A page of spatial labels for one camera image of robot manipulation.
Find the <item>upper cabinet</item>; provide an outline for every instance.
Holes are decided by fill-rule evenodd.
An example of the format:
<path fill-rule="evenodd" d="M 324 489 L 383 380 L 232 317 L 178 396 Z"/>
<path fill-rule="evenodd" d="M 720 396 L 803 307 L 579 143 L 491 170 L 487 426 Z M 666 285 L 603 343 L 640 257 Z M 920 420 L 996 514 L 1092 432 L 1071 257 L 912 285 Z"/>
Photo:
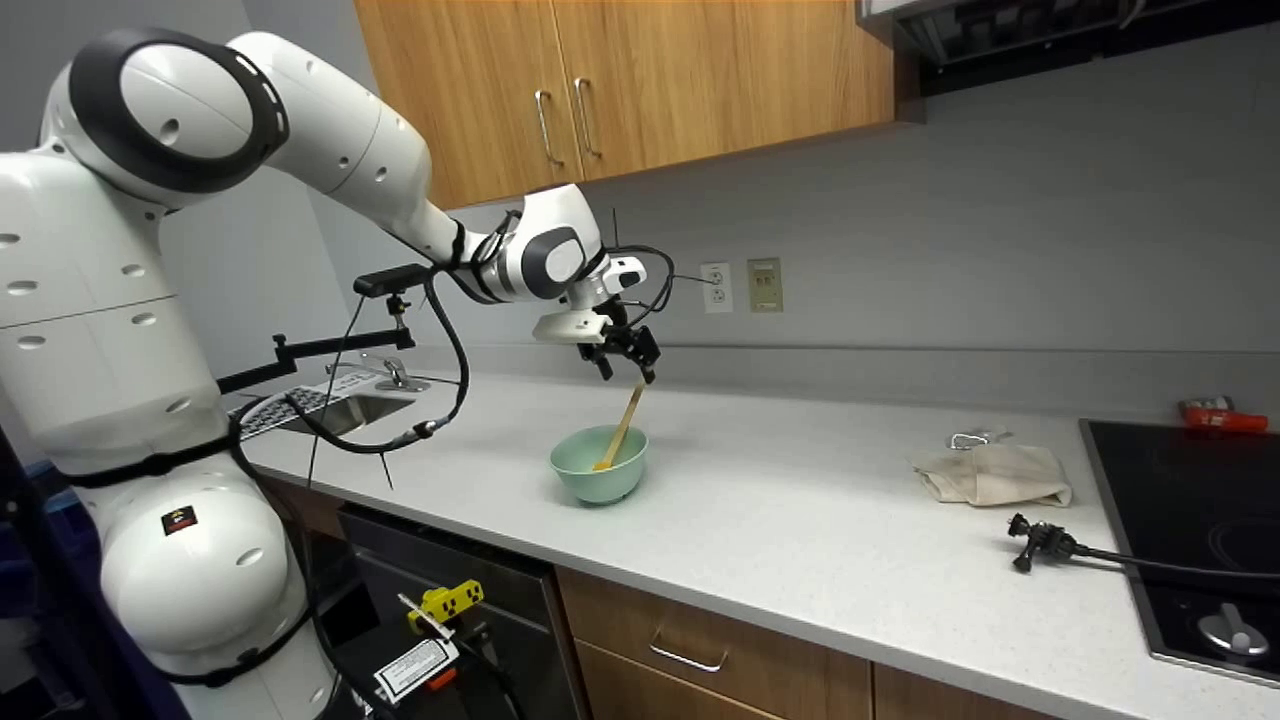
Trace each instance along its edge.
<path fill-rule="evenodd" d="M 356 0 L 380 96 L 479 203 L 893 119 L 854 0 Z"/>

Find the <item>bowl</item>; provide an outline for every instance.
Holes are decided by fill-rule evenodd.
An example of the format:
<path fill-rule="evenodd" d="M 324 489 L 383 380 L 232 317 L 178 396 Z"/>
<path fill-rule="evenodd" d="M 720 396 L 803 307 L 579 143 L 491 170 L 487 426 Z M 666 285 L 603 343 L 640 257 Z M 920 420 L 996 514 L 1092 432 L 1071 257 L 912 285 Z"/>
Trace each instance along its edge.
<path fill-rule="evenodd" d="M 603 508 L 626 501 L 643 479 L 643 432 L 626 426 L 625 447 L 609 472 L 596 472 L 614 426 L 585 426 L 552 447 L 552 467 L 572 501 Z"/>

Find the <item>lower cabinet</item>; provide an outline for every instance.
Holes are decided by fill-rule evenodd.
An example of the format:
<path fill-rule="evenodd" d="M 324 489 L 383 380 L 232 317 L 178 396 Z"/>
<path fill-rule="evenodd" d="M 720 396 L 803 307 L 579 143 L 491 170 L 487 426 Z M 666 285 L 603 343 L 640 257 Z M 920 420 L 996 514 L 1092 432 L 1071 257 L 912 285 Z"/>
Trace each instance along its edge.
<path fill-rule="evenodd" d="M 1033 720 L 686 604 L 561 573 L 596 720 Z"/>

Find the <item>kitchen counter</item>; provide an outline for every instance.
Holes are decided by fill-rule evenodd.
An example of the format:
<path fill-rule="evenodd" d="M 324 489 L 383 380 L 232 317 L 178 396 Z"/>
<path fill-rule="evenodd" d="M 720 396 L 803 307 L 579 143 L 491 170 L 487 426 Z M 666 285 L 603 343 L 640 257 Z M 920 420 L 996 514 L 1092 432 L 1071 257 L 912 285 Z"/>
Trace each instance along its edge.
<path fill-rule="evenodd" d="M 439 417 L 446 383 L 356 426 L 383 440 Z M 1280 716 L 1280 689 L 1153 658 L 1121 573 L 1012 573 L 1009 508 L 937 503 L 917 463 L 960 426 L 1009 426 L 1059 457 L 1075 503 L 1023 508 L 1114 548 L 1078 424 L 966 409 L 836 405 L 653 388 L 634 411 L 647 479 L 614 508 L 561 490 L 548 451 L 612 424 L 625 383 L 479 374 L 435 440 L 344 457 L 296 432 L 248 457 L 316 490 L 561 566 L 682 598 L 1046 716 Z"/>

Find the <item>stovetop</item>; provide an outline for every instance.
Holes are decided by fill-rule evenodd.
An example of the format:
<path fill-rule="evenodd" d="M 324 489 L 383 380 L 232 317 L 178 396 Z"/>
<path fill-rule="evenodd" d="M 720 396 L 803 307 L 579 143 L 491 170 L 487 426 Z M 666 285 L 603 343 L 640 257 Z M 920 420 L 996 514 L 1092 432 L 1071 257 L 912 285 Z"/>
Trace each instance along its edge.
<path fill-rule="evenodd" d="M 1280 435 L 1083 424 L 1121 550 L 1280 573 Z M 1280 580 L 1128 573 L 1153 656 L 1280 685 Z"/>

